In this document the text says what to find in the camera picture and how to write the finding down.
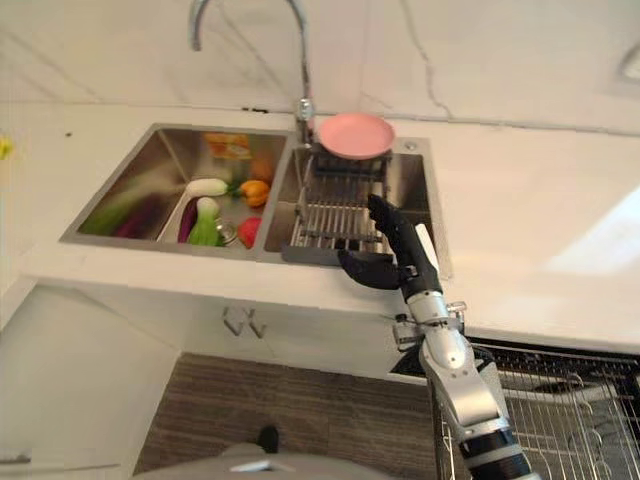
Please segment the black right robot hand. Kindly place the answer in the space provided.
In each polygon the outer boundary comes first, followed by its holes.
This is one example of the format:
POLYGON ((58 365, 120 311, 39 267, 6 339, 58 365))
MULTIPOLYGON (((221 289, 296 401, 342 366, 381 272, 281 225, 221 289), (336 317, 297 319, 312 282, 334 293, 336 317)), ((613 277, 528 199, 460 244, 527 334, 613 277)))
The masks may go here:
POLYGON ((358 284, 380 290, 400 289, 404 300, 424 292, 443 293, 435 266, 420 242, 416 227, 394 205, 376 194, 368 196, 369 217, 385 235, 396 262, 367 260, 347 250, 337 257, 342 269, 358 284))

